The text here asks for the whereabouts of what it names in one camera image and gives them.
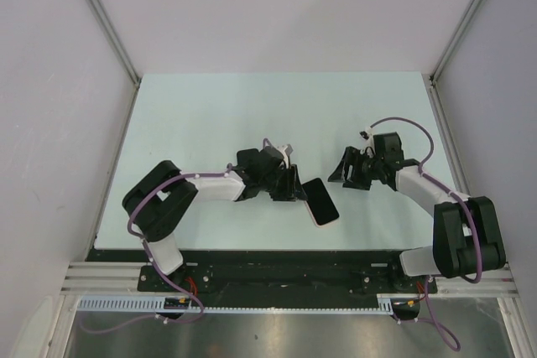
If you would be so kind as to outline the black phone case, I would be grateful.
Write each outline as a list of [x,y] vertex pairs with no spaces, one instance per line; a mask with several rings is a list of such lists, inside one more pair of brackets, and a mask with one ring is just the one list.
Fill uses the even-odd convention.
[[248,148],[237,151],[236,171],[253,172],[258,161],[259,150],[257,148]]

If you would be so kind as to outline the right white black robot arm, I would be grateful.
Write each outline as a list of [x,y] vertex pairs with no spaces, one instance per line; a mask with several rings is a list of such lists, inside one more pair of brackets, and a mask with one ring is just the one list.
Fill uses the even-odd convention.
[[400,263],[388,269],[393,290],[406,292],[425,275],[478,282],[484,272],[505,266],[498,216],[488,197],[455,191],[427,173],[419,161],[404,156],[396,132],[361,134],[368,145],[346,147],[328,180],[359,190],[378,181],[413,200],[433,220],[432,245],[401,252]]

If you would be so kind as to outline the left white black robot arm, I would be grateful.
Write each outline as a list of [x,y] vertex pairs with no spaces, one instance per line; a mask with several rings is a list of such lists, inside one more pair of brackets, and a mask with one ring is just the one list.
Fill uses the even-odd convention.
[[123,197],[129,234],[136,236],[156,266],[156,280],[174,291],[185,281],[184,258],[174,232],[195,202],[252,199],[261,192],[273,201],[306,200],[289,144],[237,151],[237,162],[218,173],[183,173],[170,160],[158,163]]

